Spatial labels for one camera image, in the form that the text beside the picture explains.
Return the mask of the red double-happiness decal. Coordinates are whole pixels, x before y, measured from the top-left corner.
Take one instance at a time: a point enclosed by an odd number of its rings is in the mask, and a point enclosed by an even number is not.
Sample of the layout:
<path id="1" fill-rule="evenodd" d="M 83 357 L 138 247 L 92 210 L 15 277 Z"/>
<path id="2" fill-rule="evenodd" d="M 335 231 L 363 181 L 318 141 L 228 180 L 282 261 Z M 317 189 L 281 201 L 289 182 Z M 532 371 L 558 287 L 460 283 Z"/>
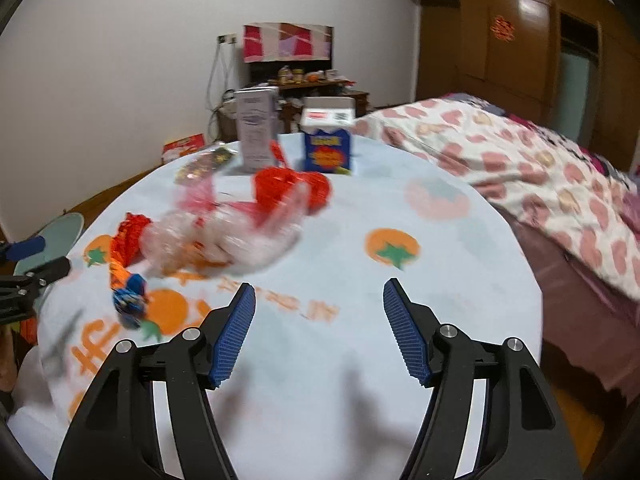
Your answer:
<path id="1" fill-rule="evenodd" d="M 510 42 L 515 39 L 515 26 L 502 15 L 497 15 L 489 27 L 497 40 Z"/>

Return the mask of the heart-print white quilt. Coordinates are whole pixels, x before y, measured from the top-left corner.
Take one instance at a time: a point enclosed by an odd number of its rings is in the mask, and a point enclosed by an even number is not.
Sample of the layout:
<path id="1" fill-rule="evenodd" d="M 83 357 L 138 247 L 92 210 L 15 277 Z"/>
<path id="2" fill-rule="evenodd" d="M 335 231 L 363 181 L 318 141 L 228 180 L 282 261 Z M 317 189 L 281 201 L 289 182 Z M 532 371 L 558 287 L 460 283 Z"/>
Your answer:
<path id="1" fill-rule="evenodd" d="M 450 99 L 378 110 L 357 119 L 355 131 L 461 178 L 638 299 L 639 239 L 623 217 L 624 198 L 637 187 L 602 174 L 559 133 Z"/>

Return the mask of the small dark snack packet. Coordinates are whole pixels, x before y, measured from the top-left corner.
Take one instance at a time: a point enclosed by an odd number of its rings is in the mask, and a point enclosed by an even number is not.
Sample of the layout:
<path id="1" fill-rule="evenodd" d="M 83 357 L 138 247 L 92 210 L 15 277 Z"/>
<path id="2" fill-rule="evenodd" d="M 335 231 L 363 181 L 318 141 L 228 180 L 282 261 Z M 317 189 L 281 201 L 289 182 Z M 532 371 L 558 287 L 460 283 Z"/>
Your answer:
<path id="1" fill-rule="evenodd" d="M 190 185 L 199 180 L 211 176 L 214 172 L 221 170 L 235 159 L 235 151 L 218 146 L 212 150 L 207 150 L 187 162 L 175 176 L 175 184 Z"/>

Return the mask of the tall grey white carton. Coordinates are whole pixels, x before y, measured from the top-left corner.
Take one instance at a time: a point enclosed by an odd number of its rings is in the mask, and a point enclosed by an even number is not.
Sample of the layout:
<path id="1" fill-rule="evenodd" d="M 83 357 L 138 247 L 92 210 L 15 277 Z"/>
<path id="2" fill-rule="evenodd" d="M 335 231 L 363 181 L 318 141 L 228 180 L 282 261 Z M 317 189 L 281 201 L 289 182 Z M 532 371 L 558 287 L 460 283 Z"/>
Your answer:
<path id="1" fill-rule="evenodd" d="M 236 131 L 245 170 L 256 172 L 273 165 L 271 142 L 278 125 L 276 87 L 252 87 L 235 93 Z"/>

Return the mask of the orange blue snack wrapper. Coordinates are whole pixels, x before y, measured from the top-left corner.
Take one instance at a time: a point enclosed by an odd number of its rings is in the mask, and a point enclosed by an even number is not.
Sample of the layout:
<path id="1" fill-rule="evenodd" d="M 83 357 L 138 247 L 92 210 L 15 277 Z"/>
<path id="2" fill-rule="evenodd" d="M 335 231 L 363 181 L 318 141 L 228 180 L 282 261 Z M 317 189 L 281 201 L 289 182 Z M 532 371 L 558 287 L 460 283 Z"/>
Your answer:
<path id="1" fill-rule="evenodd" d="M 141 235 L 151 223 L 144 214 L 127 212 L 110 245 L 112 301 L 119 321 L 130 330 L 140 328 L 145 317 L 146 281 L 129 267 L 141 256 Z"/>

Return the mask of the wooden tv cabinet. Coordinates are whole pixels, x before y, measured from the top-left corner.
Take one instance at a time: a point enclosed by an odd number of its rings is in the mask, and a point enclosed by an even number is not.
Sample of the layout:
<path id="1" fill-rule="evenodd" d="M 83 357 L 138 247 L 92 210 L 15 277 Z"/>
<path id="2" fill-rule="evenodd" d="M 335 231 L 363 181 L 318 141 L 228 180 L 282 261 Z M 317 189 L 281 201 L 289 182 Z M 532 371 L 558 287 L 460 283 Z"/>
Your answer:
<path id="1" fill-rule="evenodd" d="M 299 84 L 288 82 L 276 84 L 278 121 L 285 133 L 293 132 L 302 117 L 304 101 L 310 96 L 349 96 L 355 102 L 356 116 L 361 117 L 370 110 L 369 93 L 352 88 L 350 80 L 303 81 Z M 232 142 L 238 140 L 235 123 L 235 90 L 226 90 L 221 102 L 214 106 L 209 122 L 209 133 L 215 141 Z"/>

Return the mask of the red plastic bag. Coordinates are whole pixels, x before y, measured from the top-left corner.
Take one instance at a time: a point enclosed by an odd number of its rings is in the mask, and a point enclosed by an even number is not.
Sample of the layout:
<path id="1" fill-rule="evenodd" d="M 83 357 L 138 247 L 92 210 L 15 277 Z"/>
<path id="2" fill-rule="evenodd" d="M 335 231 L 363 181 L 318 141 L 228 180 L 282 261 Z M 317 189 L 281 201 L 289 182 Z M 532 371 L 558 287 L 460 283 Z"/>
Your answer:
<path id="1" fill-rule="evenodd" d="M 301 183 L 308 186 L 307 211 L 310 214 L 329 203 L 332 186 L 324 174 L 291 168 L 278 141 L 270 142 L 270 151 L 276 164 L 257 171 L 253 178 L 255 200 L 262 211 L 272 211 L 296 184 Z"/>

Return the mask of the light blue round basin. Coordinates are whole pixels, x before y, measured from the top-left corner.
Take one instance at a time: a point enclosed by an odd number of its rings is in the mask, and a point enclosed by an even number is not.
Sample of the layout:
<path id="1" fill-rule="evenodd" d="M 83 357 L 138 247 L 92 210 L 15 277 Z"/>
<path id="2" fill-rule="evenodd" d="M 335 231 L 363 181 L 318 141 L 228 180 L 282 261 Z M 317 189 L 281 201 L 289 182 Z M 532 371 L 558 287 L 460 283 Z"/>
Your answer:
<path id="1" fill-rule="evenodd" d="M 45 263 L 65 257 L 80 237 L 84 225 L 84 216 L 79 212 L 69 212 L 52 220 L 37 233 L 44 238 L 43 251 L 19 261 L 14 275 L 24 275 Z"/>

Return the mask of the clear plastic bag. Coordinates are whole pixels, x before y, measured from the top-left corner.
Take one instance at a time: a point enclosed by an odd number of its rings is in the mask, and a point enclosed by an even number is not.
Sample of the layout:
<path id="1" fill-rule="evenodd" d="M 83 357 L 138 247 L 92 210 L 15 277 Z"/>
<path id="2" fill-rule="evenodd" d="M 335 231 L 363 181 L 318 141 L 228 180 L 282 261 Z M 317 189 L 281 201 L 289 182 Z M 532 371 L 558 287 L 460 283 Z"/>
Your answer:
<path id="1" fill-rule="evenodd" d="M 183 185 L 175 208 L 142 230 L 142 256 L 163 274 L 187 266 L 269 266 L 302 235 L 309 194 L 308 184 L 295 183 L 265 212 L 257 202 L 216 200 L 211 178 Z"/>

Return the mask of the wall power socket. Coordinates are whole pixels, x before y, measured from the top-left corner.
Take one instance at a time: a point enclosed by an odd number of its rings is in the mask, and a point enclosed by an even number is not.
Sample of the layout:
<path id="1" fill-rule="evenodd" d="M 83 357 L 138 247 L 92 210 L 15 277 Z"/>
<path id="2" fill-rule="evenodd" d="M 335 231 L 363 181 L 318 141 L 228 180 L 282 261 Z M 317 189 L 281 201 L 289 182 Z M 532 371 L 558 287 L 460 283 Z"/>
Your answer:
<path id="1" fill-rule="evenodd" d="M 220 35 L 217 37 L 218 44 L 236 44 L 236 35 L 235 34 L 227 34 Z"/>

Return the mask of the red cardboard box on floor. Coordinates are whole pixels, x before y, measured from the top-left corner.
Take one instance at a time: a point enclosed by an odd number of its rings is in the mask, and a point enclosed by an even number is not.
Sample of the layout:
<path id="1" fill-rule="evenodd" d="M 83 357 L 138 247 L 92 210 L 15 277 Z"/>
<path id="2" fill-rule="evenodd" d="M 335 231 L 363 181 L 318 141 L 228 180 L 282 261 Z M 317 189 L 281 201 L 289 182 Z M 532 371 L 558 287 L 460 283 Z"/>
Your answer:
<path id="1" fill-rule="evenodd" d="M 192 134 L 192 136 L 185 136 L 184 138 L 167 142 L 163 145 L 162 154 L 160 155 L 160 162 L 165 165 L 168 162 L 181 158 L 186 155 L 191 155 L 198 151 L 201 151 L 206 147 L 206 140 L 203 133 Z"/>

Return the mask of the brown wooden wardrobe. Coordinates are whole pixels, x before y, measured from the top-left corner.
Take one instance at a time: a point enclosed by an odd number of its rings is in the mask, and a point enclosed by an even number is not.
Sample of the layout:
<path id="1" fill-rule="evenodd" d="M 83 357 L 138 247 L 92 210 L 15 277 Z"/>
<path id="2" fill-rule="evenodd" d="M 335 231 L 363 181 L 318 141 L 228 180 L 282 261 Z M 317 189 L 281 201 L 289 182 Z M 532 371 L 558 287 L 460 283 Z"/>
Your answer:
<path id="1" fill-rule="evenodd" d="M 416 97 L 466 92 L 628 170 L 639 137 L 639 35 L 608 0 L 416 0 Z M 497 15 L 515 39 L 497 40 Z"/>

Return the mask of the television with pink cover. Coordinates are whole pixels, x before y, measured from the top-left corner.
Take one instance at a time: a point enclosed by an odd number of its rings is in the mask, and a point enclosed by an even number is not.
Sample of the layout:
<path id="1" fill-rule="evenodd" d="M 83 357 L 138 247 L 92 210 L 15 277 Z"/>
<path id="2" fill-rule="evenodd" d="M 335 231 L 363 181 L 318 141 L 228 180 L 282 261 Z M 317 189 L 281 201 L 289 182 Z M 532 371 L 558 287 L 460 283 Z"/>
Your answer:
<path id="1" fill-rule="evenodd" d="M 282 68 L 304 74 L 333 67 L 334 28 L 329 25 L 245 24 L 243 61 L 250 82 L 278 79 Z"/>

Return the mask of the bed with mauve skirt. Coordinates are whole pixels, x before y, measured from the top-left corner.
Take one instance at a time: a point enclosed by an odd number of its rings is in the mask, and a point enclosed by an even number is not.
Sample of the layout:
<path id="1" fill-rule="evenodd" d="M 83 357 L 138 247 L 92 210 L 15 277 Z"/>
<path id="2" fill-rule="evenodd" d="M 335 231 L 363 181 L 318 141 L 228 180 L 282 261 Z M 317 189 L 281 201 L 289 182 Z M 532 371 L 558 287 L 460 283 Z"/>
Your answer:
<path id="1" fill-rule="evenodd" d="M 524 125 L 535 125 L 465 93 L 445 94 L 442 99 L 469 102 Z M 627 402 L 637 400 L 639 297 L 628 298 L 550 237 L 498 211 L 523 245 L 544 293 L 546 341 L 562 351 L 570 365 L 597 378 L 605 390 L 619 393 Z"/>

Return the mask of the blue white milk carton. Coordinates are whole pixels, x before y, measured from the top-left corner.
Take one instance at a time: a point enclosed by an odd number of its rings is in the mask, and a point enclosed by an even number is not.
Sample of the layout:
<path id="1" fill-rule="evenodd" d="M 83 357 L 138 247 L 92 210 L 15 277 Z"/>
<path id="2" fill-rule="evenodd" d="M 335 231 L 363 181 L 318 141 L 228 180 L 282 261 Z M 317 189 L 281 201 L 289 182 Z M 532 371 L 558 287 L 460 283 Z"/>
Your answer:
<path id="1" fill-rule="evenodd" d="M 355 124 L 355 101 L 350 96 L 307 96 L 300 121 L 304 170 L 350 174 Z"/>

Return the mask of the white fruit-print tablecloth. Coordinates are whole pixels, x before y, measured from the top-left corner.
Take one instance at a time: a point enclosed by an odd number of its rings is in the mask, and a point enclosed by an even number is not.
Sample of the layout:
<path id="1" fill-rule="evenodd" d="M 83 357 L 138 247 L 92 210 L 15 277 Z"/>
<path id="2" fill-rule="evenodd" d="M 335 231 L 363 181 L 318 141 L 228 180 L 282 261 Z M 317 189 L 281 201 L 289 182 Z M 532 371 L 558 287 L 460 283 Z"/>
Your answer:
<path id="1" fill-rule="evenodd" d="M 395 479 L 431 393 L 405 367 L 382 305 L 397 278 L 408 296 L 470 337 L 541 347 L 542 298 L 510 226 L 474 188 L 416 155 L 355 141 L 355 170 L 334 176 L 329 205 L 262 270 L 149 276 L 149 330 L 117 319 L 106 242 L 126 214 L 174 206 L 178 162 L 114 200 L 70 252 L 48 292 L 8 425 L 44 474 L 70 415 L 116 344 L 167 340 L 254 286 L 256 313 L 231 377 L 209 393 L 242 479 Z"/>

